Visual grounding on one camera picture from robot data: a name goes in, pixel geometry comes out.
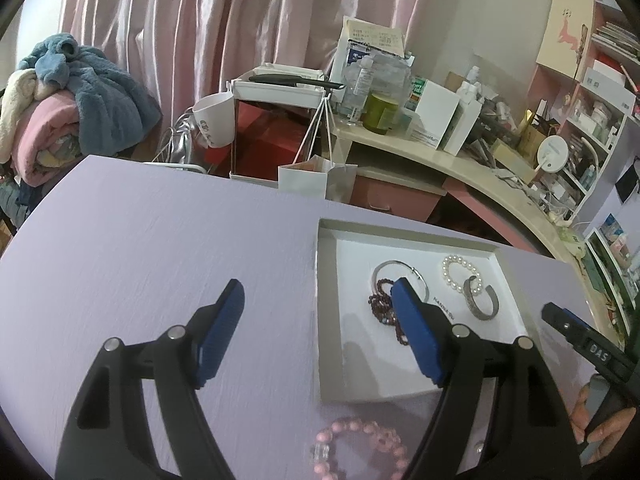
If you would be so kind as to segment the person's right hand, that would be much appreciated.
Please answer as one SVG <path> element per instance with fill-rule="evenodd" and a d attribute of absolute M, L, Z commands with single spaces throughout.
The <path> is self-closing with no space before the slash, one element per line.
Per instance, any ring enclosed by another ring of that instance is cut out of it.
<path fill-rule="evenodd" d="M 590 422 L 586 407 L 589 393 L 589 385 L 584 385 L 580 389 L 573 411 L 570 413 L 570 426 L 572 426 L 576 441 L 582 443 L 587 440 L 589 444 L 595 443 L 597 445 L 587 462 L 588 465 L 603 460 L 614 450 L 637 413 L 636 408 L 624 408 L 590 431 L 588 436 L 585 436 L 585 430 Z"/>

